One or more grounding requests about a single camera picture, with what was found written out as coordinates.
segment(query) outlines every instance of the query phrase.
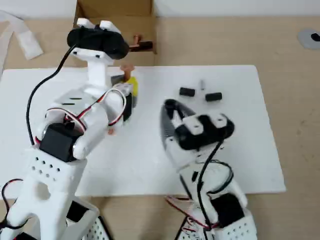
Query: white robotic arm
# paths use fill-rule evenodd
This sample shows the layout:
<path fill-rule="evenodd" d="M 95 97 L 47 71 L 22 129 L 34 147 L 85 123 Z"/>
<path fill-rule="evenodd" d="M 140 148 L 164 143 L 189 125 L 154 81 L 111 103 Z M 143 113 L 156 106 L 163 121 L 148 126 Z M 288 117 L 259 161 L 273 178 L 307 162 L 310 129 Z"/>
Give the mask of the white robotic arm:
<path fill-rule="evenodd" d="M 86 240 L 90 227 L 97 222 L 99 210 L 75 197 L 75 192 L 87 155 L 109 128 L 121 127 L 132 113 L 133 86 L 126 83 L 124 76 L 108 75 L 108 65 L 125 57 L 130 49 L 109 21 L 94 26 L 79 18 L 77 24 L 80 28 L 73 29 L 67 41 L 71 54 L 88 62 L 88 81 L 56 99 L 46 111 L 36 132 L 36 144 L 28 151 L 27 175 L 19 197 L 8 211 L 1 240 L 14 239 L 22 232 L 20 226 L 34 216 L 40 227 L 30 239 Z M 72 225 L 66 225 L 66 219 Z"/>
<path fill-rule="evenodd" d="M 198 115 L 176 100 L 165 101 L 162 142 L 188 194 L 188 198 L 166 198 L 186 216 L 175 239 L 257 239 L 253 217 L 246 208 L 248 200 L 232 168 L 214 159 L 234 128 L 223 114 Z"/>

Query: table surface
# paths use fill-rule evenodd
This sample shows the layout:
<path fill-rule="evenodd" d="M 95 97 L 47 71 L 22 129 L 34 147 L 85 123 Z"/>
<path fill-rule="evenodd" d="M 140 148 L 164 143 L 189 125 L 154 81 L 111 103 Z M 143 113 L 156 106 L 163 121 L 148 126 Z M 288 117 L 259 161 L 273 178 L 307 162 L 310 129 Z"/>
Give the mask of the table surface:
<path fill-rule="evenodd" d="M 72 19 L 29 20 L 45 54 L 23 58 L 12 38 L 5 68 L 58 65 Z M 318 239 L 320 216 L 320 51 L 297 40 L 320 17 L 160 18 L 157 65 L 255 65 L 283 170 L 286 193 L 248 196 L 260 240 Z M 70 58 L 67 66 L 81 63 Z M 90 198 L 115 239 L 173 240 L 183 215 L 163 196 Z M 3 203 L 0 204 L 3 215 Z"/>

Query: cardboard box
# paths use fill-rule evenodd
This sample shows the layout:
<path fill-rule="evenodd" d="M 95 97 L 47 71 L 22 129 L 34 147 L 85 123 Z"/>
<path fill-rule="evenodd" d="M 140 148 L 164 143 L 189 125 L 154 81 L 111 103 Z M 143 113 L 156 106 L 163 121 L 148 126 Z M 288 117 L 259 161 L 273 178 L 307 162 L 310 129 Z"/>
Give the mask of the cardboard box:
<path fill-rule="evenodd" d="M 135 66 L 154 66 L 156 53 L 156 17 L 153 0 L 78 0 L 75 10 L 74 25 L 78 18 L 87 18 L 94 24 L 108 20 L 121 31 L 123 38 L 130 45 L 134 35 L 142 35 L 142 41 L 152 41 L 153 49 L 143 52 L 129 52 L 115 66 L 131 63 Z"/>

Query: white board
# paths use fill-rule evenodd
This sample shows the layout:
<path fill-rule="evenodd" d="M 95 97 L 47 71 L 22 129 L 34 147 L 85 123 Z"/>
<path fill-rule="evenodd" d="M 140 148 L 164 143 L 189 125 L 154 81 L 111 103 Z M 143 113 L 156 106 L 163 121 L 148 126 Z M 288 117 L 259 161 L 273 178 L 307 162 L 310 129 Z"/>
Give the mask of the white board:
<path fill-rule="evenodd" d="M 0 185 L 24 176 L 30 146 L 26 105 L 30 92 L 48 69 L 9 69 L 0 81 Z M 118 74 L 117 67 L 110 74 Z M 137 67 L 138 105 L 130 122 L 107 136 L 88 156 L 78 196 L 184 194 L 179 178 L 167 159 L 160 138 L 160 109 L 165 99 L 177 99 L 202 112 L 219 110 L 235 123 L 234 134 L 217 158 L 229 163 L 246 193 L 285 191 L 284 178 L 263 93 L 254 66 L 157 66 Z M 50 103 L 87 79 L 85 68 L 64 68 L 36 93 L 30 112 L 31 127 L 42 119 Z M 204 79 L 208 92 L 222 92 L 220 102 L 207 103 L 200 93 Z M 179 97 L 179 88 L 195 88 L 194 98 Z M 18 187 L 8 188 L 16 197 Z"/>

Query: black cylinder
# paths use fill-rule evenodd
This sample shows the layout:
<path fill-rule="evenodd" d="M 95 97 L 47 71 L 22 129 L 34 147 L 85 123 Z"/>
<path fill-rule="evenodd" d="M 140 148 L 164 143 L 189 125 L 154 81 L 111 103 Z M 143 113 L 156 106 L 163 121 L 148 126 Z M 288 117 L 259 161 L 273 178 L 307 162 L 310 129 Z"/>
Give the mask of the black cylinder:
<path fill-rule="evenodd" d="M 213 102 L 218 101 L 222 99 L 222 93 L 221 92 L 214 92 L 214 93 L 208 93 L 205 95 L 205 100 L 207 102 Z"/>
<path fill-rule="evenodd" d="M 181 96 L 194 97 L 196 90 L 193 88 L 180 87 L 179 94 Z"/>

